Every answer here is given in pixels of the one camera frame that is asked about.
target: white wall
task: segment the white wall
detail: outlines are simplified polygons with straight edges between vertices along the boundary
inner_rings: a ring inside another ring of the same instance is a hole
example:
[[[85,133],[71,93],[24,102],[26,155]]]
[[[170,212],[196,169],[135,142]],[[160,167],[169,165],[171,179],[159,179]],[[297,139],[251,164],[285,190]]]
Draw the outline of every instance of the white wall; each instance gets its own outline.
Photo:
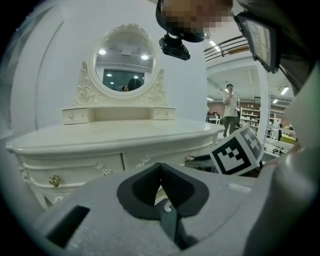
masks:
[[[9,109],[10,109],[10,93],[11,86],[9,84],[0,83],[0,138],[6,135],[11,129]]]
[[[81,63],[88,59],[91,48],[106,32],[122,24],[137,23],[156,44],[165,34],[156,21],[156,6],[146,0],[57,2],[64,22],[54,35],[41,63],[36,92],[39,98],[36,105],[37,128],[57,123],[58,108],[72,104]],[[179,118],[204,121],[207,73],[203,47],[201,43],[188,42],[185,46],[191,53],[188,61],[160,53],[160,64],[165,70],[167,101],[170,106],[177,108]]]
[[[13,78],[10,103],[11,127],[15,137],[33,132],[37,128],[37,101],[41,99],[41,95],[37,94],[37,87],[43,86],[39,83],[43,72],[42,61],[62,22],[59,8],[51,8],[34,28],[20,54]],[[49,105],[46,106],[46,102],[43,103],[41,107],[45,108],[44,111],[50,108]]]

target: black slot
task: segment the black slot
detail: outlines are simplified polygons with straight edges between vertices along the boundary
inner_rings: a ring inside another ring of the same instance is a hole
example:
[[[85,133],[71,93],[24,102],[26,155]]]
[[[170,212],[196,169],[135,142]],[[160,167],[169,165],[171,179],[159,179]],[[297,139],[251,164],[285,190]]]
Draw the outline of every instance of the black slot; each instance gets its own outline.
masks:
[[[77,205],[55,226],[46,238],[57,246],[64,248],[89,211],[89,208]]]

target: vanity table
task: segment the vanity table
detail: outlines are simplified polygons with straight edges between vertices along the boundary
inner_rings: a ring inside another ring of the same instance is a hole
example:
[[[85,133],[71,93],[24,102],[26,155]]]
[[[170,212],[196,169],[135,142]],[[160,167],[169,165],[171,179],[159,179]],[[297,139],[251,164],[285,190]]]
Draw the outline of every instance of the vanity table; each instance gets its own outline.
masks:
[[[93,179],[144,164],[184,165],[189,155],[209,153],[224,128],[176,119],[158,62],[142,28],[117,27],[82,62],[73,106],[61,109],[61,123],[6,145],[45,209]],[[160,189],[156,203],[163,198]]]

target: ornate mirror frame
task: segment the ornate mirror frame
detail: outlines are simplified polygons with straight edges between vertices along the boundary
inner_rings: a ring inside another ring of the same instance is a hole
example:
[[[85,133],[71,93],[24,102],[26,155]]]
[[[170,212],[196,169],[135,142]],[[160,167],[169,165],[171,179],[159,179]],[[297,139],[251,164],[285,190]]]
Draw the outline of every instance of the ornate mirror frame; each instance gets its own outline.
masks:
[[[98,78],[96,59],[101,47],[113,36],[120,33],[134,33],[144,38],[150,48],[153,65],[150,78],[138,89],[128,92],[115,91],[106,87]],[[76,106],[86,105],[147,105],[166,106],[163,88],[164,70],[160,68],[159,51],[146,31],[137,24],[121,25],[100,39],[89,54],[88,62],[82,62],[80,82],[75,91]]]

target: display screen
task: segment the display screen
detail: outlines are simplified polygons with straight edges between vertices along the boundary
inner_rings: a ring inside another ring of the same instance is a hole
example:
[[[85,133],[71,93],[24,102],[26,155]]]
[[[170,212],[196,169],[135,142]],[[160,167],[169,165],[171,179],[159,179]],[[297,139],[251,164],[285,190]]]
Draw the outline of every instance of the display screen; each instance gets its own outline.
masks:
[[[271,44],[270,44],[270,32],[269,30],[251,20],[244,22],[247,30],[250,32],[253,52],[260,58],[265,64],[270,66],[271,64]]]

